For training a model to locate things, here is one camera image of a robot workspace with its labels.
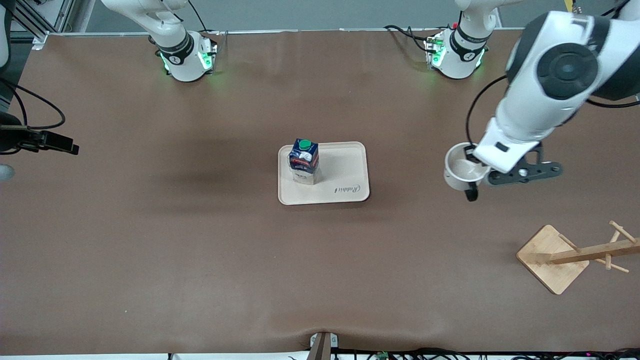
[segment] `green bottle cap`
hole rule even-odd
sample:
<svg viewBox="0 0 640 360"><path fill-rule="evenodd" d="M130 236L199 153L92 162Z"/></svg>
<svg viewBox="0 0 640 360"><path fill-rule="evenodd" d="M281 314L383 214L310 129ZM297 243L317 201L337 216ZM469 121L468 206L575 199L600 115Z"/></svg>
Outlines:
<svg viewBox="0 0 640 360"><path fill-rule="evenodd" d="M308 150L311 147L311 141L309 141L309 140L300 140L298 145L300 146L300 150Z"/></svg>

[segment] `metal frame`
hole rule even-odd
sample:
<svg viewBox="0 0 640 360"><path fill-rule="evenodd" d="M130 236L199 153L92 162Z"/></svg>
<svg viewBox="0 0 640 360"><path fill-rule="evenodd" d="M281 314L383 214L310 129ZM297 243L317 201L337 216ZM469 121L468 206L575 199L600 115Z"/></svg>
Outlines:
<svg viewBox="0 0 640 360"><path fill-rule="evenodd" d="M26 0L16 0L14 18L28 32L33 34L34 44L44 44L49 33L61 33L68 23L68 14L76 0L63 0L55 24L51 24ZM24 38L12 35L12 39Z"/></svg>

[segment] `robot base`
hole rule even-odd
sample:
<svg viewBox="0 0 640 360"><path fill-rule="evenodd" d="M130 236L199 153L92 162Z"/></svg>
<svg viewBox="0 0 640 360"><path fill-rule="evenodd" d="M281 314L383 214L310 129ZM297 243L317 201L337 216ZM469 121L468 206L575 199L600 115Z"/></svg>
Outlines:
<svg viewBox="0 0 640 360"><path fill-rule="evenodd" d="M430 70L438 69L448 78L464 79L480 66L484 50L477 56L476 61L462 61L460 56L451 49L449 39L452 32L453 30L446 29L424 42L425 49L435 51L435 54L426 53L427 64Z"/></svg>
<svg viewBox="0 0 640 360"><path fill-rule="evenodd" d="M183 64L176 65L161 56L167 75L184 82L195 81L204 74L212 74L218 52L218 45L212 45L211 39L203 37L195 31L189 31L189 35L193 38L195 46L184 59Z"/></svg>

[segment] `milk carton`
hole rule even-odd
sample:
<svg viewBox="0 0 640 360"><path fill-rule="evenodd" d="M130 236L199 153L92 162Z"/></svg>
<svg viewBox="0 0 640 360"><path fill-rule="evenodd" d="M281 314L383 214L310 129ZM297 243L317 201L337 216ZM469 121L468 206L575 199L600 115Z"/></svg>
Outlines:
<svg viewBox="0 0 640 360"><path fill-rule="evenodd" d="M289 153L289 168L293 181L307 185L320 181L318 144L306 139L296 139Z"/></svg>

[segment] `wooden base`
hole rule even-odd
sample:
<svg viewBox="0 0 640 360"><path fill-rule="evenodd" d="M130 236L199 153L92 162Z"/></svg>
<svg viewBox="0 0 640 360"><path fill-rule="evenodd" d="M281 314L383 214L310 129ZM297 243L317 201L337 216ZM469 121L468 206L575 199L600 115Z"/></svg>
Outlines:
<svg viewBox="0 0 640 360"><path fill-rule="evenodd" d="M562 265L547 263L551 254L573 250L559 235L555 227L545 225L516 254L518 260L556 295L562 294L589 265L589 261Z"/></svg>

